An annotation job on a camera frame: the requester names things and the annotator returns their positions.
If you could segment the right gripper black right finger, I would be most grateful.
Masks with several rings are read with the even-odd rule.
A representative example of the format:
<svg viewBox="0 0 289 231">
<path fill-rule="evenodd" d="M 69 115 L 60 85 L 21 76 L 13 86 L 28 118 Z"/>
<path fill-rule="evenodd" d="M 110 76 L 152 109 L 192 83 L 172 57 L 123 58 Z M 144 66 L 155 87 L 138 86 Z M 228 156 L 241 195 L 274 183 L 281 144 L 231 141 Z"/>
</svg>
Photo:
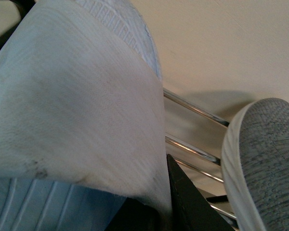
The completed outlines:
<svg viewBox="0 0 289 231">
<path fill-rule="evenodd" d="M 167 166 L 175 231 L 233 230 L 231 225 L 209 205 L 170 154 L 167 154 Z"/>
</svg>

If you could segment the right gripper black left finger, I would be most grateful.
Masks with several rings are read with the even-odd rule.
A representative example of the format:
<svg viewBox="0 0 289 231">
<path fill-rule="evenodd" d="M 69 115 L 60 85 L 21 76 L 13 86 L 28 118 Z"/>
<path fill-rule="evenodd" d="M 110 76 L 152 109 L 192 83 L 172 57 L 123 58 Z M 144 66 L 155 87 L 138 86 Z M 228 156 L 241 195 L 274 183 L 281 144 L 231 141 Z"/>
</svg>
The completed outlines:
<svg viewBox="0 0 289 231">
<path fill-rule="evenodd" d="M 158 231 L 159 214 L 139 201 L 127 198 L 107 226 L 108 231 Z"/>
</svg>

